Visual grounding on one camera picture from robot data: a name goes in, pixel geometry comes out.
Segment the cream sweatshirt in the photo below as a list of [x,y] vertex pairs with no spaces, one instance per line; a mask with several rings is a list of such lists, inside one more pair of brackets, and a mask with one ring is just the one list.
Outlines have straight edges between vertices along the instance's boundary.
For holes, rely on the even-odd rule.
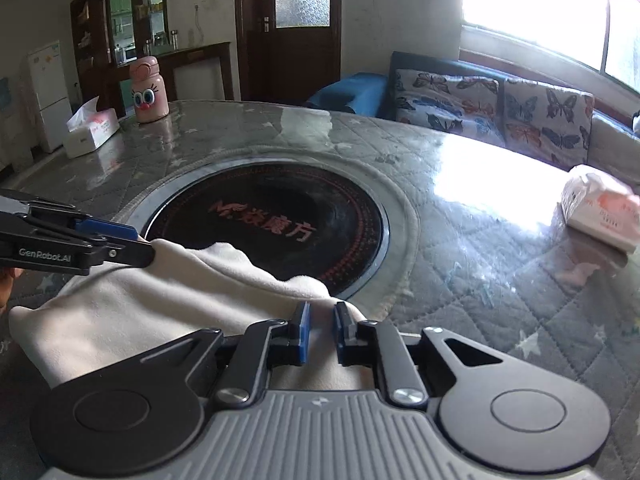
[[279,281],[228,243],[186,249],[153,240],[155,258],[137,269],[104,263],[75,276],[43,306],[9,313],[12,338],[50,386],[88,374],[201,328],[241,335],[270,318],[289,318],[311,304],[309,360],[278,367],[278,389],[359,390],[372,385],[362,367],[341,366],[332,335],[337,302],[306,275]]

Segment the white tissue box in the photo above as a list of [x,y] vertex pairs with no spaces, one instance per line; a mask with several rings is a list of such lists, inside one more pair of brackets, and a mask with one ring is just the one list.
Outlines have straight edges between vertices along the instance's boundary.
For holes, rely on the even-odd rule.
[[77,158],[100,148],[119,129],[114,108],[98,110],[96,96],[78,108],[66,122],[67,136],[63,148],[68,158]]

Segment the black induction cooktop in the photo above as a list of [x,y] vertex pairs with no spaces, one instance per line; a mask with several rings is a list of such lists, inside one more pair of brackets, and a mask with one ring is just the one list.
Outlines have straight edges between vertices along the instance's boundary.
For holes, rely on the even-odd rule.
[[306,275],[334,297],[370,280],[390,244],[383,205],[336,169],[268,160],[180,186],[145,222],[147,240],[190,249],[228,243],[280,281]]

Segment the pink cartoon water bottle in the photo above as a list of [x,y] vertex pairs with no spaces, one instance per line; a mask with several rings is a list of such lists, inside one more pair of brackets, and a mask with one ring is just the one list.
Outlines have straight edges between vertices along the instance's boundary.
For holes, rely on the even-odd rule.
[[140,124],[156,122],[169,114],[165,81],[155,56],[138,58],[129,67],[134,114]]

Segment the quilted grey table cover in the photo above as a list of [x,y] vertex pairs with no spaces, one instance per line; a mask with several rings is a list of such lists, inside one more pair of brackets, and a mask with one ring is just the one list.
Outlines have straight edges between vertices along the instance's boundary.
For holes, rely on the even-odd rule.
[[639,258],[564,226],[561,170],[423,128],[300,107],[180,101],[99,151],[55,153],[6,180],[89,214],[146,220],[178,177],[259,157],[328,166],[386,210],[390,247],[354,304],[404,332],[442,326],[579,380],[608,404],[598,463],[639,474]]

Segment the white refrigerator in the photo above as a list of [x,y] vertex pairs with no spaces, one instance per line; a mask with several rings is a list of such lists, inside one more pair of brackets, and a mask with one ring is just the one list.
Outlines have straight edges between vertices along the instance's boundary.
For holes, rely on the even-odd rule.
[[72,117],[58,41],[29,53],[26,74],[39,145],[52,153],[68,135],[67,121]]

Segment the wooden sideboard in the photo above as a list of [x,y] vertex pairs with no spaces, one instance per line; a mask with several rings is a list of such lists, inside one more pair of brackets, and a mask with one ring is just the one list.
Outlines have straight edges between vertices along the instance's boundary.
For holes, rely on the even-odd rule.
[[[169,102],[183,100],[234,101],[229,41],[157,55],[157,65],[165,81]],[[127,113],[130,100],[130,67],[136,64],[110,67],[104,78],[104,98],[119,117]]]

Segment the dark wooden display cabinet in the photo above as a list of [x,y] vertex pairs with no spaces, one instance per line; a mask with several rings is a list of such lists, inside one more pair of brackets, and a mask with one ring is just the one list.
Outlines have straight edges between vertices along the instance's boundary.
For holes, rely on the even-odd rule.
[[107,72],[146,55],[167,32],[166,0],[73,0],[75,64],[84,99],[103,96]]

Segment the blue sofa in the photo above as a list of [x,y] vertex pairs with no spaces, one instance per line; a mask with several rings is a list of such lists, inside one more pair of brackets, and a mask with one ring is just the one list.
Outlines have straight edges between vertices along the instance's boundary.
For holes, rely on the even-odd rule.
[[[499,84],[505,84],[508,79],[513,78],[531,79],[545,84],[551,81],[531,70],[512,67],[506,62],[490,60],[485,64],[474,64],[471,58],[471,55],[465,55],[461,61],[451,61],[395,51],[390,58],[390,71],[386,75],[358,73],[348,76],[317,91],[305,105],[315,110],[393,120],[396,70],[426,70],[441,75],[483,76],[495,79]],[[600,101],[594,102],[593,111],[595,110],[617,120],[632,131],[629,119],[620,119],[615,110],[609,110]]]

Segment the left butterfly cushion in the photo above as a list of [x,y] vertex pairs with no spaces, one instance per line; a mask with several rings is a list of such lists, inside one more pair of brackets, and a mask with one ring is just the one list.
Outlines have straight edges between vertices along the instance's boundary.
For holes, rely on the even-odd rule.
[[396,70],[398,122],[506,146],[498,126],[499,83],[483,76]]

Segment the butterfly cushion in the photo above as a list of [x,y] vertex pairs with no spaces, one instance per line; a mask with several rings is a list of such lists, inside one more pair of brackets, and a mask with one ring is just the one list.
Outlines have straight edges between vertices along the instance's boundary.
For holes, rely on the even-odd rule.
[[498,126],[499,83],[483,76],[396,70],[398,122],[506,146]]
[[588,159],[594,97],[522,78],[504,84],[506,147],[569,170]]

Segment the pink white tissue pack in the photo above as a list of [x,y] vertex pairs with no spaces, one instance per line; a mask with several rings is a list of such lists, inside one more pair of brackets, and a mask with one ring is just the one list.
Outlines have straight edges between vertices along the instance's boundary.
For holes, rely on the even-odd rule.
[[639,247],[639,196],[616,177],[575,166],[567,174],[560,204],[568,226],[626,254]]

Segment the dark wooden door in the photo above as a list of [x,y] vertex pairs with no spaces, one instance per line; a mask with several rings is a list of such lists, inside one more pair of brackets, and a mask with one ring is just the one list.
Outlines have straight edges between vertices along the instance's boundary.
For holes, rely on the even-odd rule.
[[245,101],[300,105],[340,79],[342,0],[234,0]]

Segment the right butterfly cushion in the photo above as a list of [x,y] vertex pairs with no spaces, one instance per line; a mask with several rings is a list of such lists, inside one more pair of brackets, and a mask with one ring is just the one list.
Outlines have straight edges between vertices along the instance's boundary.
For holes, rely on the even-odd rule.
[[588,159],[594,97],[522,78],[504,84],[506,147],[569,170]]

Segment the beige sofa cushion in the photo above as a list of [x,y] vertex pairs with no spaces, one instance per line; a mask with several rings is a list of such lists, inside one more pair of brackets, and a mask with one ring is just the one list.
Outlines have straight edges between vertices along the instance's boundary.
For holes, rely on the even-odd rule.
[[592,115],[587,164],[616,177],[639,193],[639,138],[629,128],[598,110]]

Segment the window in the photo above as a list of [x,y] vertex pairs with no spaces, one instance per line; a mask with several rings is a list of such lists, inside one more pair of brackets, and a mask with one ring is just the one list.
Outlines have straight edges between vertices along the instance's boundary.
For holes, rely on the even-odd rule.
[[464,20],[639,89],[639,0],[462,0]]

